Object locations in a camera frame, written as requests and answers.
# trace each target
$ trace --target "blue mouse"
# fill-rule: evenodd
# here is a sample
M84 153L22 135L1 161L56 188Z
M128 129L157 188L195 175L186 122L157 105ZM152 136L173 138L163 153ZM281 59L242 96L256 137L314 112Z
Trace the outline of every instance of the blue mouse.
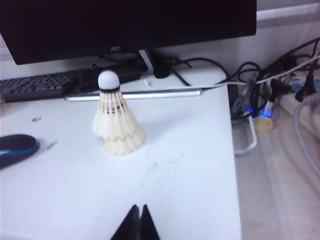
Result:
M29 135L0 137L0 169L18 163L39 149L38 141Z

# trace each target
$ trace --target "power strip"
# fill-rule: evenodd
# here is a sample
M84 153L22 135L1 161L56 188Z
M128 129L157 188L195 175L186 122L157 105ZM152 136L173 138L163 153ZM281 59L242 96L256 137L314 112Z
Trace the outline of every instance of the power strip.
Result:
M292 116L294 115L295 109L300 104L300 102L295 99L295 94L293 93L281 96L278 99L278 103ZM320 139L320 105L314 108L305 106L300 112L299 121L302 126Z

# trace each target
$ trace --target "white desk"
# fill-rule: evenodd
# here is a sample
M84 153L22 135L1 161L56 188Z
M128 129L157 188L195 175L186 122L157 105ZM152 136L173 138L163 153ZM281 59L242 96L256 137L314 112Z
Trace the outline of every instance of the white desk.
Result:
M0 171L1 239L108 240L134 204L148 205L162 240L241 238L227 88L127 102L146 143L125 156L92 133L97 102L8 104L1 135L29 134L40 149Z

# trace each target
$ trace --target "shuttlecock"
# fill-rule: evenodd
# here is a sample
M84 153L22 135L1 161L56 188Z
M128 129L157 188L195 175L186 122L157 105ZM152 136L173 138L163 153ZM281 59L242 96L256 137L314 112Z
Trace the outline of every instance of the shuttlecock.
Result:
M93 119L93 132L104 138L110 154L123 155L138 149L146 135L120 92L118 75L105 70L98 77L98 85L100 98Z

